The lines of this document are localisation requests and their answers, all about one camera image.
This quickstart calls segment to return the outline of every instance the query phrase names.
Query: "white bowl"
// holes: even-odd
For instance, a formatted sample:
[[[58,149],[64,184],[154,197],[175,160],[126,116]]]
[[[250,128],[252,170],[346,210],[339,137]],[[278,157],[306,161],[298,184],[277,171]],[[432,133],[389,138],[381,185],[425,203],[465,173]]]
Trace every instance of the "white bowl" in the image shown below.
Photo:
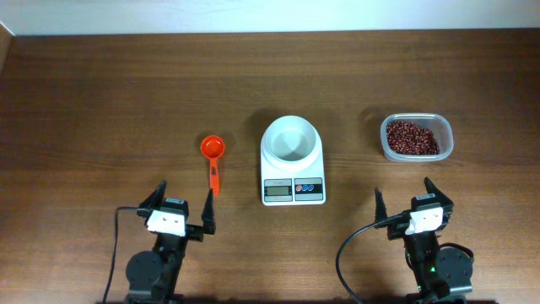
[[[262,136],[262,155],[276,168],[300,171],[310,166],[321,151],[315,128],[304,118],[280,117]]]

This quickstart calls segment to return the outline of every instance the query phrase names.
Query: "white bracket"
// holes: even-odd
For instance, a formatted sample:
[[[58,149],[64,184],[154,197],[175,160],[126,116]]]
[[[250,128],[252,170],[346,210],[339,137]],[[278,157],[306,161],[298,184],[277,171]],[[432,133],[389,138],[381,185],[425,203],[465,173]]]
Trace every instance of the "white bracket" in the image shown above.
[[[411,212],[411,221],[405,230],[406,235],[424,231],[435,231],[442,225],[442,207]]]
[[[150,232],[186,236],[186,218],[181,214],[154,210],[146,222],[146,228]]]

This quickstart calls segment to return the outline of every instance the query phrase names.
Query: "wood grain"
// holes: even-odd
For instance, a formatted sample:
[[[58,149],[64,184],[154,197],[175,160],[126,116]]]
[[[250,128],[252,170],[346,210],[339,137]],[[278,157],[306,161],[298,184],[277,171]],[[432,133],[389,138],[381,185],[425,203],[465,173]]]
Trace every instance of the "wood grain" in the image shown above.
[[[227,144],[217,235],[190,243],[177,291],[220,300],[347,297],[341,242],[369,224],[373,189],[389,214],[429,176],[456,204],[442,241],[477,256],[471,299],[540,295],[540,30],[15,37],[0,79],[0,302],[95,303],[113,210],[169,182],[199,217],[208,185],[198,145]],[[446,117],[448,160],[401,164],[379,127],[397,112]],[[268,208],[258,152],[269,123],[308,119],[324,145],[327,202]],[[121,216],[110,299],[154,237]],[[414,292],[400,241],[370,231],[343,255],[363,297]]]
[[[9,45],[11,43],[11,33],[0,24],[0,75],[2,75],[3,64],[8,55]]]

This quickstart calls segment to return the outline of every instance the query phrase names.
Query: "orange measuring spoon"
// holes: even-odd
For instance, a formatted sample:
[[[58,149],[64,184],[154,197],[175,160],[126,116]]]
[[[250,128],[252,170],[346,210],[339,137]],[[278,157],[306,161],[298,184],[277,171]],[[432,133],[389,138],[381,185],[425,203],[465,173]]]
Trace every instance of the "orange measuring spoon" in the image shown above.
[[[219,136],[210,135],[201,143],[201,152],[210,160],[210,189],[215,198],[219,195],[218,158],[225,152],[225,142]]]

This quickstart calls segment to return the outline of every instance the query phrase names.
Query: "black cable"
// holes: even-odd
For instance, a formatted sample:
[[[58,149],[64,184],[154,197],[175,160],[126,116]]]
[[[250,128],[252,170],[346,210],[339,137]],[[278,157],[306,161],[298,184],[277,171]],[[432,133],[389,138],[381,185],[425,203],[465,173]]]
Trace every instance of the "black cable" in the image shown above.
[[[348,284],[347,282],[345,282],[345,279],[343,278],[342,274],[341,274],[341,269],[339,268],[339,259],[341,258],[341,253],[343,252],[343,249],[345,249],[345,247],[347,246],[347,244],[349,244],[357,235],[359,235],[360,233],[364,232],[364,231],[367,231],[368,229],[370,228],[373,228],[375,226],[379,226],[379,225],[385,225],[385,223],[390,223],[391,221],[393,221],[394,219],[398,218],[398,217],[401,217],[400,214],[397,214],[397,215],[394,215],[394,216],[391,216],[385,220],[380,220],[378,222],[375,222],[373,224],[369,224],[367,225],[366,227],[356,231],[355,233],[353,233],[351,236],[349,236],[347,238],[347,240],[345,240],[345,242],[343,242],[343,244],[341,245],[341,247],[339,248],[339,250],[337,251],[337,255],[336,255],[336,271],[337,271],[337,276],[339,277],[339,280],[341,281],[341,284],[343,284],[343,287],[345,287],[345,289],[347,290],[347,292],[353,297],[353,299],[358,303],[358,304],[364,304],[364,302],[362,301],[362,299],[360,299],[358,296],[356,296],[356,294],[354,293],[354,291],[348,287]]]
[[[109,289],[111,288],[112,274],[115,272],[116,244],[118,243],[118,211],[120,210],[139,210],[139,208],[138,207],[118,207],[115,210],[115,237],[112,243],[111,270],[109,272],[109,280],[107,281],[105,293],[103,294],[103,304],[106,304],[107,302],[107,296],[109,295]]]

